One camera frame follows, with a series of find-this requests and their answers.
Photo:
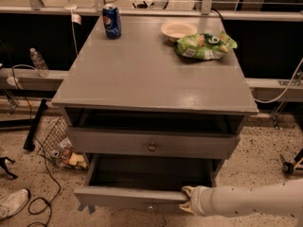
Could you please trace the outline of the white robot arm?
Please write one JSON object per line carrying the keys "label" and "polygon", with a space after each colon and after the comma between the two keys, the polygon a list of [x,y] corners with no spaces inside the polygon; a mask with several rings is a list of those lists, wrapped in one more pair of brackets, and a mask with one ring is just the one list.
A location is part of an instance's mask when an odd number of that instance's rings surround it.
{"label": "white robot arm", "polygon": [[238,186],[184,186],[189,201],[179,207],[202,217],[241,217],[255,213],[295,218],[303,227],[303,180],[265,185],[258,188]]}

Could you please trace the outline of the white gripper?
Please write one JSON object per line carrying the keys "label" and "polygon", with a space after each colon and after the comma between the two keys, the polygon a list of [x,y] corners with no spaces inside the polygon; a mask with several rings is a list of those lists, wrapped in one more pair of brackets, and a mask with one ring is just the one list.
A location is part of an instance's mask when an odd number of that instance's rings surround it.
{"label": "white gripper", "polygon": [[188,202],[179,205],[179,208],[185,212],[197,216],[209,216],[211,214],[211,193],[212,189],[204,186],[183,186],[182,191],[190,197]]}

